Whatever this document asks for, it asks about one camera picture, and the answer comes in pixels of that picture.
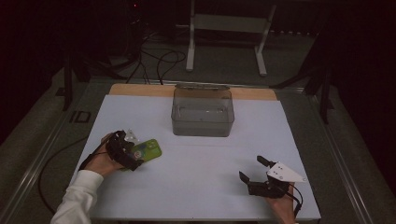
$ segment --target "table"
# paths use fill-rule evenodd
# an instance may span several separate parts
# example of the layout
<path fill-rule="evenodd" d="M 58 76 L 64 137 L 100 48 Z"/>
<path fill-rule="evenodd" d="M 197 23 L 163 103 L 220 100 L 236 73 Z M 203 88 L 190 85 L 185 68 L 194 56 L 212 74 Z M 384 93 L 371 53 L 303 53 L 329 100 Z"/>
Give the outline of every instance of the table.
<path fill-rule="evenodd" d="M 276 5 L 271 5 L 271 10 L 266 18 L 249 18 L 249 17 L 232 17 L 221 15 L 195 14 L 195 0 L 191 0 L 190 14 L 190 44 L 187 54 L 186 70 L 192 71 L 194 65 L 195 40 L 194 34 L 196 29 L 216 30 L 216 31 L 235 31 L 262 34 L 260 44 L 255 47 L 257 65 L 259 74 L 262 77 L 267 75 L 267 71 L 262 57 L 262 49 L 265 40 L 270 31 L 272 18 L 274 17 Z"/>
<path fill-rule="evenodd" d="M 115 84 L 106 96 L 79 164 L 107 133 L 132 129 L 141 141 L 155 138 L 163 154 L 134 172 L 116 172 L 98 190 L 92 218 L 114 220 L 268 220 L 263 198 L 248 195 L 239 171 L 264 181 L 262 155 L 306 176 L 282 105 L 272 90 L 231 88 L 235 122 L 228 137 L 172 133 L 173 86 Z M 308 183 L 298 219 L 319 219 Z"/>

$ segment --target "hand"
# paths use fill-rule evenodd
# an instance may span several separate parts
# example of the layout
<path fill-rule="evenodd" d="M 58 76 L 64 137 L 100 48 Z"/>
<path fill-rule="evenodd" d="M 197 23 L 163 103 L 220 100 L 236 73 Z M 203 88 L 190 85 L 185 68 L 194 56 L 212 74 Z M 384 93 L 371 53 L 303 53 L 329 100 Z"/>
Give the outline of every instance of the hand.
<path fill-rule="evenodd" d="M 110 135 L 111 133 L 102 138 L 102 142 L 106 141 Z M 107 154 L 106 144 L 103 144 L 93 155 L 93 158 L 87 163 L 84 170 L 94 171 L 105 177 L 122 167 L 123 166 L 118 162 L 111 160 Z"/>
<path fill-rule="evenodd" d="M 294 183 L 289 186 L 289 194 L 293 194 Z M 293 199 L 285 194 L 282 198 L 272 199 L 265 198 L 272 210 L 274 211 L 276 218 L 280 224 L 294 224 L 294 210 L 293 210 Z"/>

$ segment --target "transparent bin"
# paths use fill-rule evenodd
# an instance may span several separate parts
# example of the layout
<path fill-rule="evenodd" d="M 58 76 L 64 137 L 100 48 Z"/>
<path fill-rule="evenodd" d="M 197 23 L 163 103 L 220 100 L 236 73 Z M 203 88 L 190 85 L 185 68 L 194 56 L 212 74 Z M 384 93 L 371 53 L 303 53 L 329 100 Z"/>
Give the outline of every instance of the transparent bin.
<path fill-rule="evenodd" d="M 229 88 L 177 85 L 172 106 L 175 135 L 227 137 L 233 121 L 233 98 Z"/>

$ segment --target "white sleeve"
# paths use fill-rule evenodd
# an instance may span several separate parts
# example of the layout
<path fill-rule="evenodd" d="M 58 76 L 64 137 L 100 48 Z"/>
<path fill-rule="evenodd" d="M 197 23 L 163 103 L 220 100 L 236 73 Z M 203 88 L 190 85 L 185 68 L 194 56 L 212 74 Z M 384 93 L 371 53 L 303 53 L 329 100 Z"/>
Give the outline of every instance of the white sleeve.
<path fill-rule="evenodd" d="M 103 180 L 93 171 L 78 171 L 50 223 L 91 223 L 90 209 L 96 204 L 96 191 Z"/>

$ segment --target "white table surface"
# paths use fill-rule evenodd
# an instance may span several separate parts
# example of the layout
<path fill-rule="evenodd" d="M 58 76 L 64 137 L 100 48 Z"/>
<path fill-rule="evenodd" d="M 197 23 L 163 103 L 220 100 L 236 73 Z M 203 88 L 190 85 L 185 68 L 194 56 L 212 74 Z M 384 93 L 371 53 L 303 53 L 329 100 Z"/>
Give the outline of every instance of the white table surface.
<path fill-rule="evenodd" d="M 251 181 L 266 180 L 269 168 L 256 161 L 258 155 L 281 161 L 307 177 L 308 182 L 295 185 L 304 196 L 297 218 L 320 218 L 309 176 L 279 101 L 233 100 L 235 121 L 228 137 L 174 135 L 172 101 L 172 97 L 106 96 L 77 169 L 103 136 L 118 130 L 132 129 L 140 141 L 157 139 L 163 154 L 134 172 L 107 177 L 98 190 L 92 218 L 274 219 L 264 198 L 248 195 L 247 185 L 239 179 L 242 171 Z"/>

